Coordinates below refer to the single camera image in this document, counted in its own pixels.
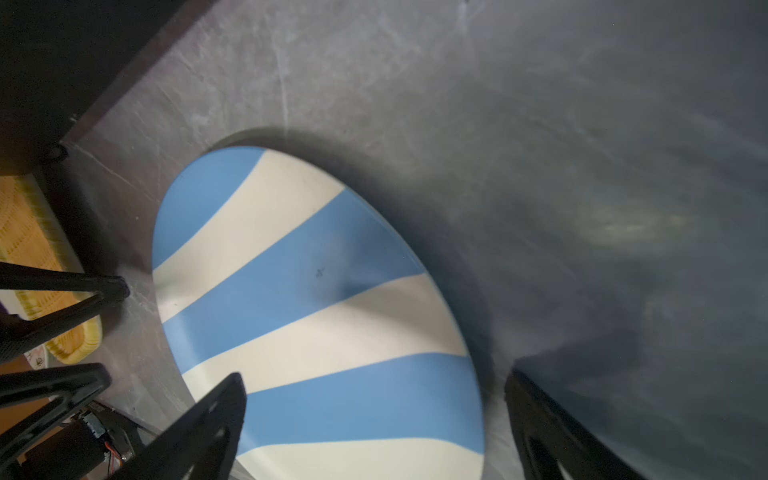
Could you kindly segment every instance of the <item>blue stripe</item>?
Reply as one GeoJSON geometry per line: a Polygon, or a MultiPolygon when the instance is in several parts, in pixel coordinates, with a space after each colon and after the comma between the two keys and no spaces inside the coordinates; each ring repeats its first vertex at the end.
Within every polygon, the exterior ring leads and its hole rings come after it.
{"type": "Polygon", "coordinates": [[[152,270],[219,211],[263,153],[263,148],[256,147],[224,148],[198,158],[179,174],[155,220],[152,270]]]}
{"type": "Polygon", "coordinates": [[[406,356],[248,395],[237,454],[265,445],[439,439],[485,450],[468,357],[406,356]]]}
{"type": "Polygon", "coordinates": [[[420,273],[398,234],[344,190],[163,328],[184,373],[358,293],[420,273]]]}

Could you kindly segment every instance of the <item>black plastic leg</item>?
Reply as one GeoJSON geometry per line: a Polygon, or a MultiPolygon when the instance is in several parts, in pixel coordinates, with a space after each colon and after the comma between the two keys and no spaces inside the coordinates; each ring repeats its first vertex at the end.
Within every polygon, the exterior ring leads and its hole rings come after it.
{"type": "Polygon", "coordinates": [[[73,419],[25,454],[19,475],[24,480],[81,480],[104,462],[104,441],[88,425],[73,419]]]}
{"type": "Polygon", "coordinates": [[[94,295],[31,322],[0,314],[0,363],[49,341],[125,299],[130,290],[122,277],[56,272],[0,262],[0,290],[93,292],[94,295]]]}
{"type": "Polygon", "coordinates": [[[54,397],[46,406],[0,435],[0,472],[110,383],[111,378],[100,363],[0,376],[0,408],[54,397]]]}
{"type": "Polygon", "coordinates": [[[245,419],[246,395],[232,373],[110,480],[226,480],[245,419]]]}
{"type": "Polygon", "coordinates": [[[513,369],[506,385],[512,435],[526,480],[643,480],[531,379],[513,369]]]}

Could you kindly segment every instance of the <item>blue and white striped disc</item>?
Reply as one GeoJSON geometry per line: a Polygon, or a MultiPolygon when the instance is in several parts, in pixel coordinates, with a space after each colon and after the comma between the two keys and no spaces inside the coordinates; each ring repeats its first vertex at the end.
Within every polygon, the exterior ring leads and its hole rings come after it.
{"type": "Polygon", "coordinates": [[[154,231],[157,306],[195,400],[248,394],[237,459],[259,480],[472,480],[475,371],[432,278],[365,201],[276,151],[206,154],[154,231]]]}

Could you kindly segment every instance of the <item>yellow woven mat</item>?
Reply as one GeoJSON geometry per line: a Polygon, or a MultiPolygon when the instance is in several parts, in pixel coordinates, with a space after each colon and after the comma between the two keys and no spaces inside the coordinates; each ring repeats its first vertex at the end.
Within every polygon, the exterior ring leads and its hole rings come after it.
{"type": "MultiPolygon", "coordinates": [[[[0,261],[47,270],[82,272],[69,242],[32,175],[0,177],[0,261]]],[[[74,305],[88,295],[18,290],[30,320],[74,305]]],[[[45,347],[63,363],[73,364],[101,345],[96,316],[61,334],[45,347]]]]}

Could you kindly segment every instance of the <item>gray floor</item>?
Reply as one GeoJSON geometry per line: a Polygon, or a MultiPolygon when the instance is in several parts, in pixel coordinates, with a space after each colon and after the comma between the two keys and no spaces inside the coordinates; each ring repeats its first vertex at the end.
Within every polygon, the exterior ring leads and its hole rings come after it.
{"type": "Polygon", "coordinates": [[[158,428],[190,405],[154,218],[201,153],[252,143],[336,175],[420,255],[478,367],[484,480],[521,478],[515,363],[648,478],[761,478],[763,4],[216,2],[48,174],[84,263],[133,290],[91,357],[105,399],[158,428]]]}

